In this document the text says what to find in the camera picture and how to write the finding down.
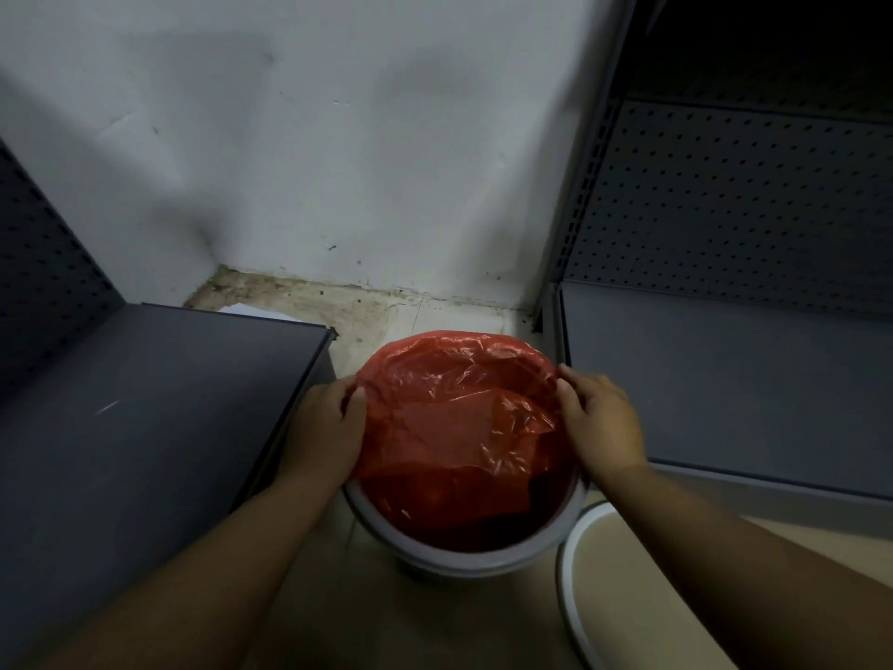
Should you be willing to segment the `person's left hand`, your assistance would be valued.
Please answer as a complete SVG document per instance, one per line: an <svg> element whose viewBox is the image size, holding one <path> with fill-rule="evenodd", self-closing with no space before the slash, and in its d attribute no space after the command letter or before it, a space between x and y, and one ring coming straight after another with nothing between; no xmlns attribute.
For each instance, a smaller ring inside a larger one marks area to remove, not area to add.
<svg viewBox="0 0 893 670"><path fill-rule="evenodd" d="M342 458L342 418L346 397L358 387L349 375L310 388L296 406L283 445L276 482L333 496L348 480Z"/></svg>

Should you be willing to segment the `white paper sheet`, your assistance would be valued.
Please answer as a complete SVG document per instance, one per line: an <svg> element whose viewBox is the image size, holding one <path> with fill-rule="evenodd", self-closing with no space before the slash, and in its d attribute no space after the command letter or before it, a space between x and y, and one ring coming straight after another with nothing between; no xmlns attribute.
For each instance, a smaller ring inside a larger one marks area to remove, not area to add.
<svg viewBox="0 0 893 670"><path fill-rule="evenodd" d="M271 319L280 322L294 322L300 323L301 321L293 318L289 315L285 315L282 313L272 312L263 310L261 308L257 308L245 303L234 303L230 305L226 305L221 307L217 313L225 314L225 315L240 315L261 319Z"/></svg>

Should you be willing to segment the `person's right forearm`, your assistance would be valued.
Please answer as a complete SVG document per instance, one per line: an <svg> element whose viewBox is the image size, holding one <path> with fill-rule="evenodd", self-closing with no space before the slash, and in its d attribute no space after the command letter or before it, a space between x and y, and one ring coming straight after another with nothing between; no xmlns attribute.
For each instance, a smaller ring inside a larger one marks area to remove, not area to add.
<svg viewBox="0 0 893 670"><path fill-rule="evenodd" d="M893 670L893 589L647 464L589 473L740 670Z"/></svg>

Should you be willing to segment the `person's right hand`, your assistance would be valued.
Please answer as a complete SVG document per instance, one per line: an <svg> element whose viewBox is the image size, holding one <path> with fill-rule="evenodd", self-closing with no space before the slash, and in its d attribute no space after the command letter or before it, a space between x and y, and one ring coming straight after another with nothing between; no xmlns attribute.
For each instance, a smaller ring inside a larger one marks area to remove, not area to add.
<svg viewBox="0 0 893 670"><path fill-rule="evenodd" d="M590 479L608 492L621 473L647 467L639 416L626 392L607 375L585 375L559 364L558 379L575 387L587 413L587 444L579 457Z"/></svg>

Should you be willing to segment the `grey metal shelf unit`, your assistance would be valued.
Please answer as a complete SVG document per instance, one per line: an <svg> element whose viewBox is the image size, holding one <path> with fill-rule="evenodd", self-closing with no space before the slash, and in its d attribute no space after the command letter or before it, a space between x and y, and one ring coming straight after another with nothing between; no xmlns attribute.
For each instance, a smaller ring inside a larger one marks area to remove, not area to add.
<svg viewBox="0 0 893 670"><path fill-rule="evenodd" d="M893 540L893 0L618 0L547 352L743 515Z"/></svg>
<svg viewBox="0 0 893 670"><path fill-rule="evenodd" d="M267 485L334 337L127 303L0 139L0 670Z"/></svg>

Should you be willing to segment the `red plastic trash bag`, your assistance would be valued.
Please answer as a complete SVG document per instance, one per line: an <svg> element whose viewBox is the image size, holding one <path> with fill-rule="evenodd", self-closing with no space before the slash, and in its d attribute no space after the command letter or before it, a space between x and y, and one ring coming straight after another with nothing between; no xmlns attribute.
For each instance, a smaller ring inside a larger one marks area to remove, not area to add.
<svg viewBox="0 0 893 670"><path fill-rule="evenodd" d="M406 532L525 512L535 477L580 471L556 367L518 338L413 335L385 344L355 377L368 405L350 480Z"/></svg>

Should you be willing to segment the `grey round trash bin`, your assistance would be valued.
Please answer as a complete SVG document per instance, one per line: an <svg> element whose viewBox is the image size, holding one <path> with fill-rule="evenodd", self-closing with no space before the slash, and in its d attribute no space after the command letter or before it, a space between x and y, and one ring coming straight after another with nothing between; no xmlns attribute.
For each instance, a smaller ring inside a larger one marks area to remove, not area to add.
<svg viewBox="0 0 893 670"><path fill-rule="evenodd" d="M409 532L385 517L360 482L346 483L343 494L359 525L401 561L429 574L476 579L520 570L558 547L580 515L587 481L576 470L545 473L532 480L525 512Z"/></svg>

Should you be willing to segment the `person's left forearm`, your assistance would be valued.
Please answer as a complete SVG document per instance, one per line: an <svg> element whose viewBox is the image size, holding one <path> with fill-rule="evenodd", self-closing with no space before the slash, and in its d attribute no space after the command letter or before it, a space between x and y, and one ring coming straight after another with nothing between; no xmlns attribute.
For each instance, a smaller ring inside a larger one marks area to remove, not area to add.
<svg viewBox="0 0 893 670"><path fill-rule="evenodd" d="M293 471L118 597L38 670L239 670L344 478Z"/></svg>

